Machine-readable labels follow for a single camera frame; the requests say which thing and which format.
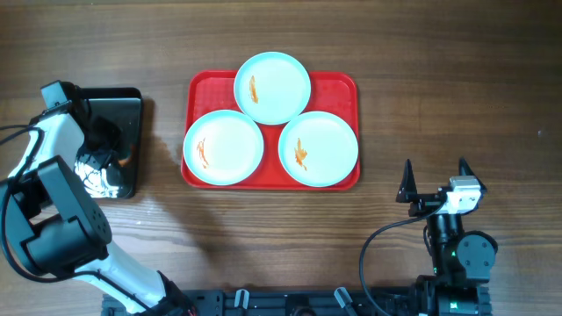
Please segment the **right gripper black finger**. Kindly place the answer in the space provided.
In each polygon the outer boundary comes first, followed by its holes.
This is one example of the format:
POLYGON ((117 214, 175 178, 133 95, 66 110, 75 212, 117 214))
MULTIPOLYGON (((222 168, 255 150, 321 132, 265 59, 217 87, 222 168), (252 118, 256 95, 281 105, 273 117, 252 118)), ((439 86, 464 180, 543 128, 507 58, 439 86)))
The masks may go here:
POLYGON ((416 200, 417 188, 412 163, 409 159, 406 159, 402 180, 395 201, 397 203, 412 203, 416 200))
POLYGON ((480 187, 480 192, 481 193, 486 193, 486 186, 480 181, 480 179, 474 174, 474 172, 472 171, 472 169, 470 168, 468 162, 466 161, 466 159, 464 157, 461 157, 459 159, 459 163, 458 163, 458 172, 459 175, 461 176, 472 176, 474 177, 478 183, 479 183, 479 187, 480 187))

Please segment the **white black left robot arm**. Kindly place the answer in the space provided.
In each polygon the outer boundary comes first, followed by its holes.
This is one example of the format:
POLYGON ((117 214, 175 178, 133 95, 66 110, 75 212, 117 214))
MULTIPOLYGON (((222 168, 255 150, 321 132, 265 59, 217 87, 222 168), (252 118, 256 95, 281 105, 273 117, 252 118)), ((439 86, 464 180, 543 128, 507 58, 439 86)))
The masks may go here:
POLYGON ((86 88, 55 81, 42 87, 45 110, 13 136, 30 137, 18 166, 1 182, 1 249, 21 277, 41 284, 79 280, 135 315, 194 315, 191 300, 162 272, 147 268, 112 239, 109 222, 74 171, 82 154, 114 155, 122 129, 99 112, 143 110, 135 88, 86 88))

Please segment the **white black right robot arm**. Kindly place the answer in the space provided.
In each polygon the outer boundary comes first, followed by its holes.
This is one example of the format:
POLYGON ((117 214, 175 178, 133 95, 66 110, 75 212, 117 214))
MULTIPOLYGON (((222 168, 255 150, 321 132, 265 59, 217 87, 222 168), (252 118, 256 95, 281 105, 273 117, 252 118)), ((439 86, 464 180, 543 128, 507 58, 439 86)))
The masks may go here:
POLYGON ((486 316, 493 313, 486 284, 491 279, 498 244, 481 231, 466 231, 464 216, 475 212, 487 193, 465 159, 458 174, 436 193, 417 191, 410 161, 405 162, 398 203, 410 204, 408 215, 426 221, 424 242, 434 274, 418 276, 409 291, 410 315, 486 316))

